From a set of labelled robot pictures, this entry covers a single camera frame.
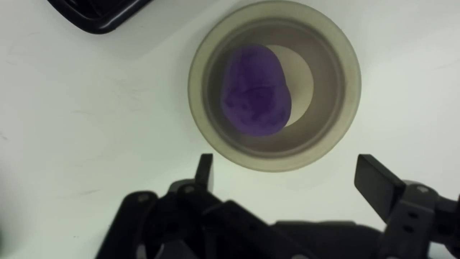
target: purple toy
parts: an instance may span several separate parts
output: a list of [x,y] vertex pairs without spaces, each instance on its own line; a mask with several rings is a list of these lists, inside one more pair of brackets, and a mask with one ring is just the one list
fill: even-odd
[[266,46],[245,46],[227,63],[222,108],[240,132],[266,137],[282,131],[291,116],[283,67]]

